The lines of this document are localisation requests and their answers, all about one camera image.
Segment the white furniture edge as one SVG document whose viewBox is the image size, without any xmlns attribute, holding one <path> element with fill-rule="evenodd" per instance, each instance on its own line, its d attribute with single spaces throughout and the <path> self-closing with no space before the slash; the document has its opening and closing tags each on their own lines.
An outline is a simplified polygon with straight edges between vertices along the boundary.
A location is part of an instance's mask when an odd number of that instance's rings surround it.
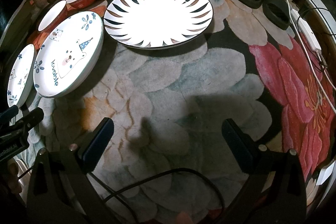
<svg viewBox="0 0 336 224">
<path fill-rule="evenodd" d="M 321 169 L 317 178 L 316 185 L 322 185 L 331 176 L 334 166 L 335 166 L 335 160 L 332 160 L 331 162 L 329 162 L 328 165 L 324 166 Z"/>
</svg>

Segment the medium bear lovable plate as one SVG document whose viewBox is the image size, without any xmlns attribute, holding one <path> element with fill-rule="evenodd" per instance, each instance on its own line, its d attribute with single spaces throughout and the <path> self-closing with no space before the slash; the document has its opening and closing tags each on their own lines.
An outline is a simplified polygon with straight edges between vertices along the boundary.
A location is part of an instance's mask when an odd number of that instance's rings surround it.
<svg viewBox="0 0 336 224">
<path fill-rule="evenodd" d="M 100 56 L 104 26 L 82 11 L 63 20 L 43 42 L 34 66 L 34 87 L 45 98 L 64 96 L 82 84 Z"/>
</svg>

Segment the large leaf pattern plate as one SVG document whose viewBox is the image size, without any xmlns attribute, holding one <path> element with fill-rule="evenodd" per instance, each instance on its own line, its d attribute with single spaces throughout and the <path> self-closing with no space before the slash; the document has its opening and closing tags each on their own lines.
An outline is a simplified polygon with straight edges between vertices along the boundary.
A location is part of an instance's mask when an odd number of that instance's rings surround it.
<svg viewBox="0 0 336 224">
<path fill-rule="evenodd" d="M 209 0 L 113 0 L 103 22 L 106 32 L 127 47 L 161 50 L 196 38 L 213 16 Z"/>
</svg>

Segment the red bowl plates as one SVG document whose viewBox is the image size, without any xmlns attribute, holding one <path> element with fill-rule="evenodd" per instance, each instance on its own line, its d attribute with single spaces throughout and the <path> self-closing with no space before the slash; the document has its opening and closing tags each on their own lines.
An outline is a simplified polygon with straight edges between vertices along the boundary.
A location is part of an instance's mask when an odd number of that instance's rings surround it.
<svg viewBox="0 0 336 224">
<path fill-rule="evenodd" d="M 59 1 L 55 4 L 41 20 L 38 31 L 52 31 L 58 24 L 67 18 L 67 2 L 66 0 Z"/>
</svg>

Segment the white power strip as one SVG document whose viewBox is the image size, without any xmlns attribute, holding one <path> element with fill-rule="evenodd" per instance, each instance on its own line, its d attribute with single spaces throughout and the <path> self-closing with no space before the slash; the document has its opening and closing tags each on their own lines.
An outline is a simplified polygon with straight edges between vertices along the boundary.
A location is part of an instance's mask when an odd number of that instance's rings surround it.
<svg viewBox="0 0 336 224">
<path fill-rule="evenodd" d="M 295 9 L 291 9 L 290 14 L 295 22 L 295 26 L 298 28 L 299 31 L 303 33 L 303 36 L 308 42 L 310 49 L 315 53 L 322 53 L 321 46 L 307 21 L 302 19 L 298 11 L 296 11 Z"/>
</svg>

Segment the small bear lovable plate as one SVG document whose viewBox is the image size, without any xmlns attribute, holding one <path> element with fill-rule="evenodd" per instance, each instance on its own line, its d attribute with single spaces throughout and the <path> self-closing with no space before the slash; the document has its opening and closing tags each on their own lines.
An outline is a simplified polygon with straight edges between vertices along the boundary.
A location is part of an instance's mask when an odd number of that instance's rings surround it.
<svg viewBox="0 0 336 224">
<path fill-rule="evenodd" d="M 33 69 L 37 52 L 33 44 L 25 46 L 18 55 L 9 75 L 7 103 L 21 107 L 33 87 Z"/>
</svg>

